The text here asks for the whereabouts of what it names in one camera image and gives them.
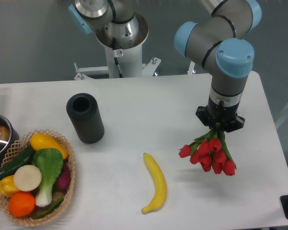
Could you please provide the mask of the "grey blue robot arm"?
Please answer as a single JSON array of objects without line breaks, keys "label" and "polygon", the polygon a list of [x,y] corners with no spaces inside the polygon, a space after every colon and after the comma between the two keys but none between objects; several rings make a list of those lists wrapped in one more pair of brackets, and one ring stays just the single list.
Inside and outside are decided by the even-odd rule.
[{"label": "grey blue robot arm", "polygon": [[[241,37],[260,22],[262,10],[255,0],[204,0],[203,5],[211,20],[181,25],[174,46],[212,76],[208,104],[197,108],[197,117],[212,130],[232,132],[244,125],[237,109],[254,59],[254,48]],[[111,78],[144,75],[142,45],[149,30],[133,1],[75,0],[68,11],[85,34],[96,34]]]}]

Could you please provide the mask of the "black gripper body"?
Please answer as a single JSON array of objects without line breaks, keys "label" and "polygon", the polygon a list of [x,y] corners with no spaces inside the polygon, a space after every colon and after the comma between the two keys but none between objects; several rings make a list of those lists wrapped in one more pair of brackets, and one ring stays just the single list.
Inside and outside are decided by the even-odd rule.
[{"label": "black gripper body", "polygon": [[229,133],[244,126],[245,119],[237,114],[238,106],[239,103],[225,106],[224,101],[215,103],[212,99],[208,99],[207,106],[199,106],[195,114],[211,130]]}]

